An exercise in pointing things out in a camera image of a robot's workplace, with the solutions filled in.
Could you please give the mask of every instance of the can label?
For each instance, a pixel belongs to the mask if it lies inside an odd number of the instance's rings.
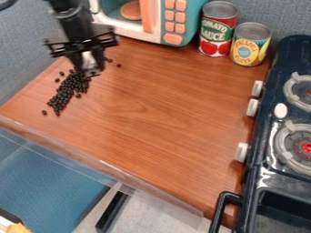
[[[241,66],[257,66],[264,61],[269,43],[270,38],[251,41],[235,36],[230,57]]]
[[[199,51],[209,56],[229,54],[237,17],[214,19],[203,16]]]
[[[212,42],[225,42],[231,40],[233,28],[213,19],[203,18],[201,36]]]

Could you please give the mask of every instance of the toy stove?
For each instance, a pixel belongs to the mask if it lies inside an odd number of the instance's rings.
[[[227,204],[238,206],[233,232],[311,232],[311,36],[282,40],[265,83],[256,81],[247,114],[256,118],[242,194],[223,192],[209,232]]]

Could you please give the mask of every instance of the toy microwave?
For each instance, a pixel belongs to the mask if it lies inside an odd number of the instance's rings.
[[[89,0],[95,24],[118,35],[185,46],[196,34],[206,0]]]

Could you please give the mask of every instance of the gray wall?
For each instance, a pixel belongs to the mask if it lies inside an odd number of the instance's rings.
[[[43,0],[19,0],[0,12],[0,106],[52,62],[43,38],[57,22]]]
[[[268,25],[273,41],[293,34],[311,35],[311,0],[228,0],[239,9],[239,23]]]

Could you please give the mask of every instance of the red can label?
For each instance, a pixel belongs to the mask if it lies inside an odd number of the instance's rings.
[[[214,19],[203,16],[200,31],[200,52],[209,56],[227,55],[230,51],[235,26],[236,17]]]

